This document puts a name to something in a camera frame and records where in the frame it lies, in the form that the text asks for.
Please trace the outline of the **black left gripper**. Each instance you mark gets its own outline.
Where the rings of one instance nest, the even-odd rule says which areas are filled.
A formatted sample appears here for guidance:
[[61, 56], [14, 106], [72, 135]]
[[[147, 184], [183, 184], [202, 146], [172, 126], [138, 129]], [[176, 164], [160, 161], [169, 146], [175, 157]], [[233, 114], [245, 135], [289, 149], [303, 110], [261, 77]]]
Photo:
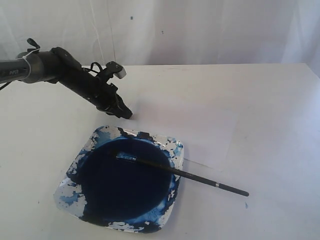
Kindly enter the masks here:
[[120, 96], [116, 96], [113, 87], [99, 81], [86, 83], [86, 100], [93, 104], [99, 111], [117, 118], [130, 119], [132, 111], [125, 105]]

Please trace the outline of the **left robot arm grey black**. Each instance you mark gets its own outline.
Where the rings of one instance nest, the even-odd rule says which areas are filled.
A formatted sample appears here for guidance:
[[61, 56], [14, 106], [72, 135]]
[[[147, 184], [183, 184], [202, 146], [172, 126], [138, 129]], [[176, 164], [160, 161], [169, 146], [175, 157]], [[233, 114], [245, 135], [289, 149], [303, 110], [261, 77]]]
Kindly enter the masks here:
[[26, 84], [60, 83], [101, 112], [123, 119], [132, 117], [132, 111], [118, 94], [118, 87], [108, 82], [113, 77], [123, 79], [126, 76], [122, 65], [109, 61], [102, 66], [94, 61], [89, 67], [83, 67], [61, 47], [41, 51], [41, 47], [32, 38], [28, 38], [27, 43], [31, 47], [16, 59], [0, 62], [1, 89], [14, 81]]

